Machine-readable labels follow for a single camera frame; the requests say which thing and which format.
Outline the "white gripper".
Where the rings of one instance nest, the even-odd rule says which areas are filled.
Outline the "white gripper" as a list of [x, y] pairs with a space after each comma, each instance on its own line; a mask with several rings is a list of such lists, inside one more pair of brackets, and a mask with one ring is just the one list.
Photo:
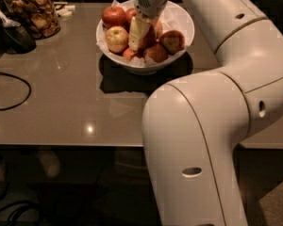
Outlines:
[[[133, 0], [135, 9], [141, 16], [157, 18], [165, 9], [168, 0]], [[150, 24], [140, 15], [134, 16], [129, 29], [129, 47], [133, 51], [140, 49], [141, 42], [150, 29]]]

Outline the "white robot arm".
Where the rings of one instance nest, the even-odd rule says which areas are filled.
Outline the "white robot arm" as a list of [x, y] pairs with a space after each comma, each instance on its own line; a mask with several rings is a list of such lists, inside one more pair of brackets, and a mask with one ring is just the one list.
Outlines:
[[[168, 82], [142, 115], [163, 226], [247, 226], [233, 150], [283, 116], [283, 36], [250, 0], [182, 0], [218, 68]], [[149, 18], [167, 0], [134, 0]]]

